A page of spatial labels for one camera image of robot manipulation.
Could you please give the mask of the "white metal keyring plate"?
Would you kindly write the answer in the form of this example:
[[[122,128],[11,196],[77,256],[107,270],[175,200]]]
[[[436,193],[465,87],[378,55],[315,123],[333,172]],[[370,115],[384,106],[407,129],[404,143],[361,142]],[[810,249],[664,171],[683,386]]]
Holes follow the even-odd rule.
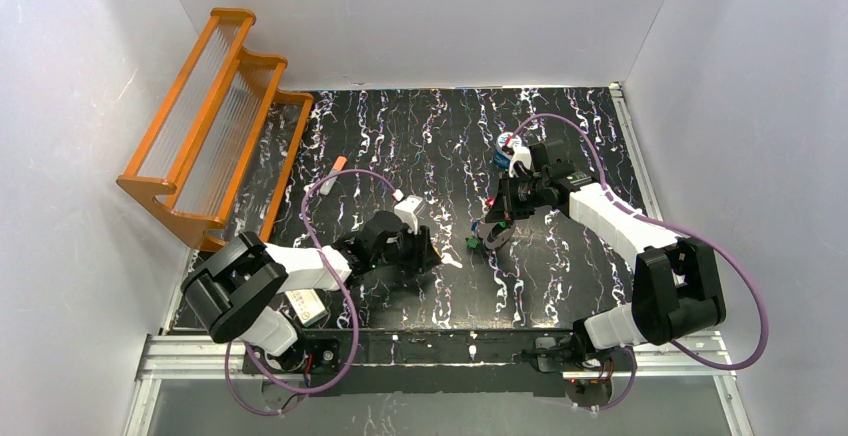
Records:
[[[510,221],[480,223],[477,227],[478,238],[489,251],[497,251],[509,241],[513,233],[514,225]]]

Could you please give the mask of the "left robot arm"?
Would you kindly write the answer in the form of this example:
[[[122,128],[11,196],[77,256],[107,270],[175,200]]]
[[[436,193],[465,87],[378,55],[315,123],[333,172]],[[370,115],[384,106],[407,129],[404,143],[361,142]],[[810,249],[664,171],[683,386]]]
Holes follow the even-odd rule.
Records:
[[[214,342],[240,339],[279,357],[296,345],[298,331],[270,308],[277,294],[336,291],[350,277],[380,266],[421,273],[440,262],[428,227],[412,229],[396,214],[379,211],[319,249],[264,243],[246,231],[190,272],[180,289]]]

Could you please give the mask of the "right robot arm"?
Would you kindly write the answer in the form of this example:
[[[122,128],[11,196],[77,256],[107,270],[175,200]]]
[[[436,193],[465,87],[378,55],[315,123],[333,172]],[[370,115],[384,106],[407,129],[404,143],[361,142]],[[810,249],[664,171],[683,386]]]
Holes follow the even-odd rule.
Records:
[[[550,207],[591,230],[631,267],[630,302],[574,322],[560,348],[588,357],[622,345],[662,345],[726,318],[714,250],[641,220],[632,207],[578,170],[561,140],[520,145],[473,236],[503,246],[514,225]]]

